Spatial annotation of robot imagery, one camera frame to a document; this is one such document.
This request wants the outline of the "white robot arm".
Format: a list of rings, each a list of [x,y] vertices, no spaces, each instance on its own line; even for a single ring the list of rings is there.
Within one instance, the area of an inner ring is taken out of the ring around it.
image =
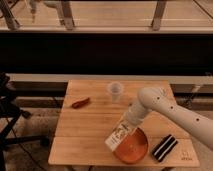
[[[173,103],[162,88],[141,88],[137,99],[124,113],[124,119],[137,127],[151,111],[164,115],[213,150],[213,120]]]

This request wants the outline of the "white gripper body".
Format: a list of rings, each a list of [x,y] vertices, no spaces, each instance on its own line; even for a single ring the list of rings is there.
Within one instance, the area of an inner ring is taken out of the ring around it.
[[[149,110],[140,103],[134,103],[124,113],[123,121],[130,130],[133,130],[143,122],[148,113]]]

